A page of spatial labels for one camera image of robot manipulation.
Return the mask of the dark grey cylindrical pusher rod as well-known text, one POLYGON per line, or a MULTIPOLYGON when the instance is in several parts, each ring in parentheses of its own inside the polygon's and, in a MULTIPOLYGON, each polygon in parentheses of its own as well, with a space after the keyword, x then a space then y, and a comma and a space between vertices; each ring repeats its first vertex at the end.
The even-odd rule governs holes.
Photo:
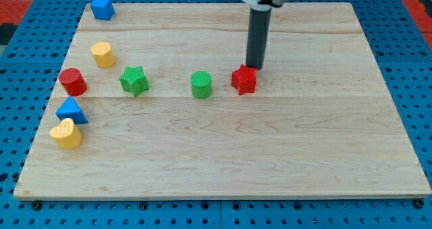
POLYGON ((260 70, 264 66, 270 19, 271 10, 250 10, 246 48, 246 66, 249 68, 260 70))

